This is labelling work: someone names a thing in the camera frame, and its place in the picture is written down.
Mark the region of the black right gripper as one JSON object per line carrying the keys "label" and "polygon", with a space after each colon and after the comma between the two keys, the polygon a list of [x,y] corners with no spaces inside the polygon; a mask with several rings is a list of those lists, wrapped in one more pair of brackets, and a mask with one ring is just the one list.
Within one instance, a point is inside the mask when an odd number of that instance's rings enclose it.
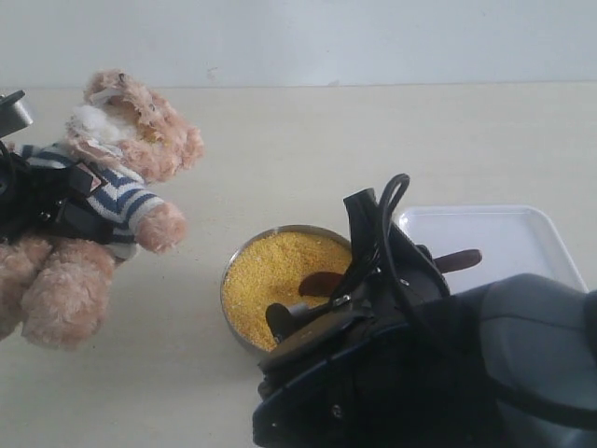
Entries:
{"label": "black right gripper", "polygon": [[386,339],[429,330],[420,313],[450,290],[428,249],[392,223],[400,198],[379,203],[373,189],[345,198],[352,261],[331,296],[316,297],[321,303],[260,361],[263,400],[331,387],[380,357]]}

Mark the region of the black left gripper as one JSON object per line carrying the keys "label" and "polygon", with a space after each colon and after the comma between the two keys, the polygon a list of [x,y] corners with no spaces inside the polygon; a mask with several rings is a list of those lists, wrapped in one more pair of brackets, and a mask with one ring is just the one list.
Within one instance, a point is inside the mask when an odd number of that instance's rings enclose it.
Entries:
{"label": "black left gripper", "polygon": [[35,167],[1,146],[1,241],[14,243],[27,231],[106,245],[115,224],[90,205],[107,181],[89,165]]}

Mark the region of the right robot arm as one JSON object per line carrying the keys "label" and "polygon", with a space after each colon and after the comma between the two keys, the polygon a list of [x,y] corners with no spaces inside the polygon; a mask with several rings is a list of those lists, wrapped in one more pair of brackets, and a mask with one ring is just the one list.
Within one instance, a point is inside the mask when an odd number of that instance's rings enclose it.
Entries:
{"label": "right robot arm", "polygon": [[260,447],[592,447],[596,295],[522,273],[451,293],[391,221],[348,196],[351,262],[320,312],[271,308]]}

